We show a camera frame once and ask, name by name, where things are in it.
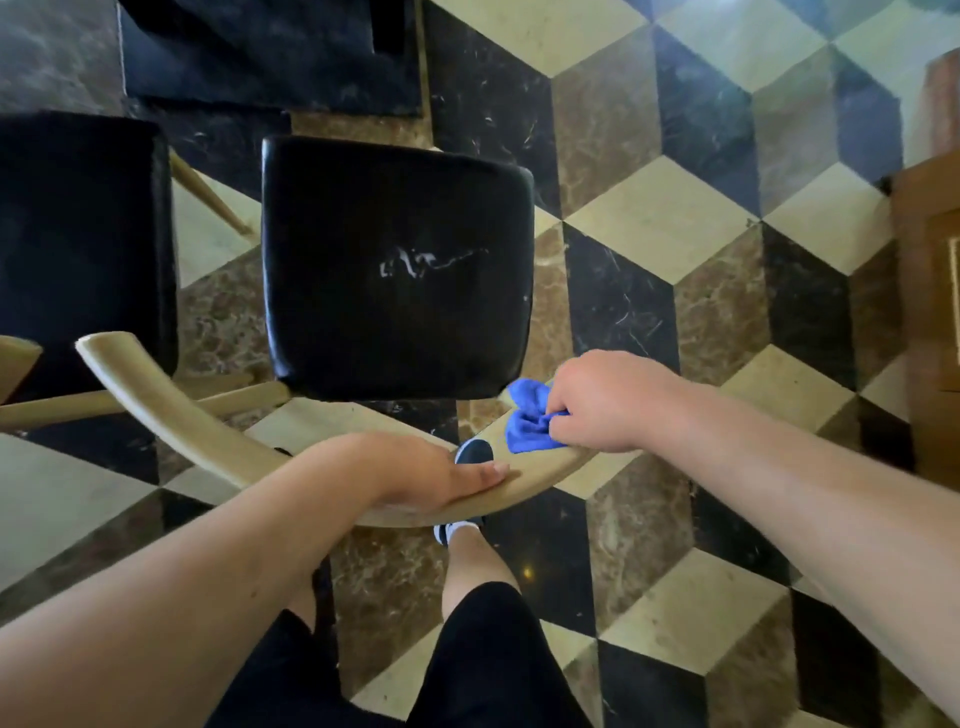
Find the black leather seat cushion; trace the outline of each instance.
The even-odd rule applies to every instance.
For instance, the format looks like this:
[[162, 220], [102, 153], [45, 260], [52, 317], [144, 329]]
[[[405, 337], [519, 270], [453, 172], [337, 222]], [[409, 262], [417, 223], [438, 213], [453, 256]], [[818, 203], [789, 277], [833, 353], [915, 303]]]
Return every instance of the black leather seat cushion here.
[[167, 155], [147, 122], [0, 116], [0, 334], [44, 349], [16, 400], [102, 388], [74, 350], [97, 331], [131, 331], [176, 368]]
[[276, 375], [319, 400], [493, 397], [533, 298], [519, 167], [299, 136], [264, 142], [263, 263]]

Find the geometric cube pattern floor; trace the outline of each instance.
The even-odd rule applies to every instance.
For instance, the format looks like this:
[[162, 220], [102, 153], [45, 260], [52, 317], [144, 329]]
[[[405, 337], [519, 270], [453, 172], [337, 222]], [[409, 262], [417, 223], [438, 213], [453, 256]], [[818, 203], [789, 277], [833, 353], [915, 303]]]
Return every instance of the geometric cube pattern floor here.
[[[924, 65], [960, 46], [948, 0], [424, 0], [416, 120], [123, 107], [109, 3], [71, 7], [77, 40], [26, 2], [0, 9], [29, 31], [0, 30], [0, 49], [32, 43], [46, 75], [0, 50], [3, 110], [154, 118], [254, 223], [268, 133], [522, 164], [538, 205], [526, 376], [626, 350], [912, 467], [884, 180], [924, 158]], [[268, 376], [258, 250], [181, 192], [181, 370]], [[298, 451], [370, 428], [458, 442], [503, 412], [293, 400], [230, 423]], [[232, 493], [122, 416], [2, 436], [0, 460], [2, 621]], [[950, 725], [760, 533], [649, 453], [597, 456], [488, 536], [596, 726]], [[406, 715], [443, 574], [426, 530], [357, 528], [331, 553], [321, 639], [348, 697]]]

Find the black shorts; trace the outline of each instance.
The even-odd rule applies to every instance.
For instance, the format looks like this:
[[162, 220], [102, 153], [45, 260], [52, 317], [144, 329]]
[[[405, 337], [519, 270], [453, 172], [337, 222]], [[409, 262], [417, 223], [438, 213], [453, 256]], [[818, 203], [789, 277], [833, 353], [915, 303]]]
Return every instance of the black shorts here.
[[[446, 621], [408, 725], [576, 726], [589, 721], [515, 589], [470, 592]], [[208, 726], [403, 725], [340, 695], [336, 666], [306, 625], [283, 612], [230, 684]]]

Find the curved wooden backrest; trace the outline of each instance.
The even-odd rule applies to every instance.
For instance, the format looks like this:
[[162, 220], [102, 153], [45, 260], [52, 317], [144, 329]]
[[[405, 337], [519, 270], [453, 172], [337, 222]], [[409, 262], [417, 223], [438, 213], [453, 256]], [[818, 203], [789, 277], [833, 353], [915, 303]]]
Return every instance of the curved wooden backrest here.
[[[204, 412], [174, 385], [132, 334], [91, 334], [77, 342], [77, 351], [137, 420], [188, 460], [238, 488], [253, 485], [287, 461], [285, 455]], [[594, 454], [579, 448], [512, 454], [504, 438], [507, 419], [506, 415], [501, 417], [480, 433], [493, 447], [494, 457], [510, 463], [514, 469], [507, 482], [451, 503], [436, 513], [377, 508], [358, 523], [411, 527], [482, 516], [546, 490], [581, 468]]]

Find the blue cloth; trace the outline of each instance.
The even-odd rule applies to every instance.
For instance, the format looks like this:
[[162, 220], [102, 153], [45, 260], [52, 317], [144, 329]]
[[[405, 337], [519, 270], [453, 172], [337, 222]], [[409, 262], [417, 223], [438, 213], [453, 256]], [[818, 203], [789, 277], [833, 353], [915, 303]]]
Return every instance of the blue cloth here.
[[550, 437], [550, 421], [557, 415], [568, 413], [564, 410], [552, 415], [543, 414], [550, 387], [534, 379], [518, 379], [507, 387], [507, 392], [516, 405], [516, 412], [507, 421], [507, 449], [510, 452], [565, 447]]

